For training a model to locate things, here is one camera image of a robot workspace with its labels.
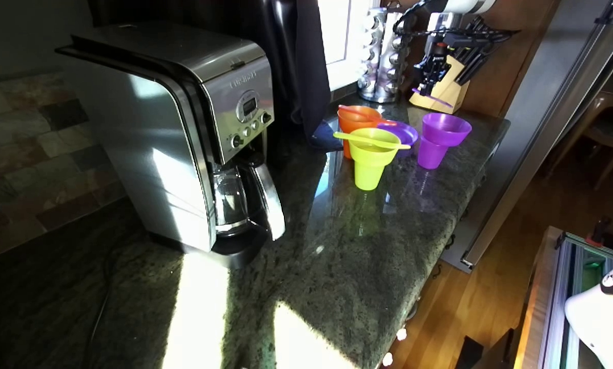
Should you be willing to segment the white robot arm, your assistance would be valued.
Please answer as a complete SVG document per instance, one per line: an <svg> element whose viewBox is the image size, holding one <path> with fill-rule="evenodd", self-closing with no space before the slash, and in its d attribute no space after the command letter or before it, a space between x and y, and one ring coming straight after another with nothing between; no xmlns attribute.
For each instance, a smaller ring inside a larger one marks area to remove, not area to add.
<svg viewBox="0 0 613 369"><path fill-rule="evenodd" d="M492 29L481 19L496 0L421 0L427 15L422 60L415 63L417 93L428 96L451 71L451 61L461 63L456 83L467 85L486 63L492 50L510 38L510 31Z"/></svg>

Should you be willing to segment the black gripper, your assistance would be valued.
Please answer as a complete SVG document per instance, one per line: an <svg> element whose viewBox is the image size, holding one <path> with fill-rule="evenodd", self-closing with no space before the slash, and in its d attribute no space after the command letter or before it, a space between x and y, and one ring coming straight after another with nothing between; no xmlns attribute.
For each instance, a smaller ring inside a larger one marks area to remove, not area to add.
<svg viewBox="0 0 613 369"><path fill-rule="evenodd" d="M419 73L417 93L431 93L450 73L450 60L461 63L456 83L467 85L492 50L509 38L509 31L489 26L477 15L433 13L422 60L415 65Z"/></svg>

